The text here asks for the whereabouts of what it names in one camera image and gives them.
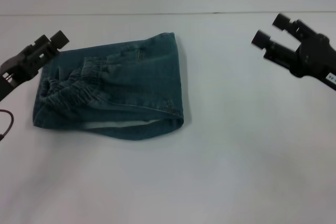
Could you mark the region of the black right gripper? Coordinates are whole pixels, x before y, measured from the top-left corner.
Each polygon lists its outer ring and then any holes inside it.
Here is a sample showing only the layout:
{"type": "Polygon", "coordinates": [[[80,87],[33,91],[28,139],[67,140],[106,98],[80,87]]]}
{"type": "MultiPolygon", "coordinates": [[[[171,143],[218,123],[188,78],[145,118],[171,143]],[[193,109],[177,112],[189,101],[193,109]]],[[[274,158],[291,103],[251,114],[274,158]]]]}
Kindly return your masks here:
{"type": "Polygon", "coordinates": [[[317,34],[301,20],[291,21],[284,14],[278,14],[272,25],[288,32],[300,41],[301,45],[296,54],[259,30],[251,43],[265,50],[264,58],[289,69],[297,78],[313,77],[335,89],[335,50],[330,46],[329,38],[317,34]]]}

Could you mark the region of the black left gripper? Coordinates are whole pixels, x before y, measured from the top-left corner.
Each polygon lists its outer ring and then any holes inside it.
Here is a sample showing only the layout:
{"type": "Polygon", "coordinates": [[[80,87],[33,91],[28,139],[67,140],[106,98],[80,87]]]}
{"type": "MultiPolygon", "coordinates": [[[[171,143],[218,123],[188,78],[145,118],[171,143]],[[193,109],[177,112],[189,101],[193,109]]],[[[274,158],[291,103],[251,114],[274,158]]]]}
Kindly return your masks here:
{"type": "Polygon", "coordinates": [[[39,69],[56,58],[69,39],[59,30],[48,38],[39,37],[33,46],[25,48],[18,55],[8,59],[1,65],[1,100],[7,97],[22,83],[31,80],[39,69]]]}

